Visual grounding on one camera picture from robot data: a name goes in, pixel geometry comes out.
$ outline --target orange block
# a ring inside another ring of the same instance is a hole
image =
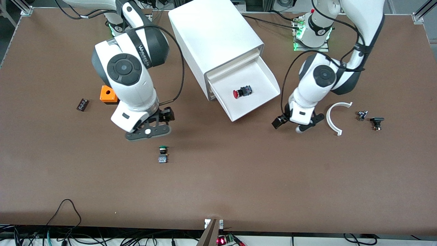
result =
[[[100,101],[104,103],[117,103],[118,97],[111,87],[102,85],[102,90],[100,91]]]

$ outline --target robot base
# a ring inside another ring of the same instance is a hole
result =
[[[292,22],[291,26],[293,27],[299,27],[298,24]],[[294,51],[307,51],[307,50],[318,50],[320,52],[328,52],[329,51],[329,47],[328,47],[328,41],[325,41],[325,43],[317,48],[311,48],[308,47],[306,45],[304,45],[298,38],[296,38],[298,31],[293,29],[293,50]]]
[[[158,109],[156,113],[147,118],[138,128],[132,132],[127,132],[125,137],[129,141],[138,141],[152,137],[161,137],[171,133],[169,121],[174,120],[174,114],[171,107],[166,107],[164,110]]]

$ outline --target black switch component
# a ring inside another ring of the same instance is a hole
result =
[[[374,117],[374,118],[371,118],[370,121],[373,122],[373,124],[374,124],[373,129],[375,131],[380,131],[381,130],[381,121],[384,121],[384,118]]]
[[[284,115],[280,115],[280,116],[276,117],[276,119],[274,119],[274,121],[272,122],[272,126],[275,129],[278,129],[280,126],[282,126],[286,122],[287,122],[287,118]]]
[[[160,154],[158,156],[158,163],[167,163],[167,161],[168,161],[167,157],[168,157],[167,146],[161,145],[160,146]]]
[[[85,111],[85,108],[87,107],[89,102],[90,102],[89,100],[82,98],[79,105],[77,106],[77,110],[82,111],[82,112]]]
[[[366,110],[366,111],[359,111],[359,112],[357,113],[357,115],[358,115],[358,120],[359,120],[359,121],[363,121],[364,118],[366,118],[367,113],[369,113],[367,110]]]
[[[245,87],[241,87],[239,90],[234,90],[234,97],[235,99],[242,97],[242,96],[248,96],[252,94],[252,88],[250,85],[246,85]]]
[[[164,108],[163,111],[160,112],[160,122],[169,122],[174,120],[174,113],[171,107]]]

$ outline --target floor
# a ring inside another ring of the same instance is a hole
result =
[[[426,0],[410,1],[410,0],[386,0],[384,6],[384,13],[386,14],[410,14],[415,12],[420,6],[425,3]],[[20,10],[9,0],[7,2],[7,11],[10,13],[12,18],[18,22],[20,18]],[[61,6],[66,7],[67,5],[60,1]],[[34,7],[56,7],[54,0],[35,0],[31,3]],[[239,4],[236,6],[239,11],[245,11],[246,6],[244,4]],[[165,9],[171,9],[172,4],[165,6]],[[280,12],[308,12],[312,9],[310,0],[298,0],[294,7],[283,7],[277,1],[275,1],[274,9]],[[428,15],[424,18],[424,26],[430,41],[430,46],[434,52],[437,60],[437,8],[434,8]],[[14,33],[14,26],[6,19],[0,17],[0,57],[3,58],[7,51],[9,42]]]

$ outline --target mounting plate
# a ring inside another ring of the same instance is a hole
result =
[[[291,26],[300,28],[299,24],[298,23],[294,23],[294,22],[291,22]],[[295,29],[292,30],[292,34],[293,34],[293,50],[294,51],[307,51],[307,50],[318,50],[320,52],[328,52],[329,51],[328,41],[327,40],[325,41],[325,43],[322,46],[317,47],[317,48],[311,48],[311,47],[308,47],[308,46],[304,45],[298,38],[296,38],[297,32],[298,32],[298,30],[295,30]]]
[[[220,224],[219,229],[223,230],[223,220],[218,220],[218,221],[219,221],[219,224]],[[211,219],[205,219],[205,229],[208,227],[209,222],[211,222]]]

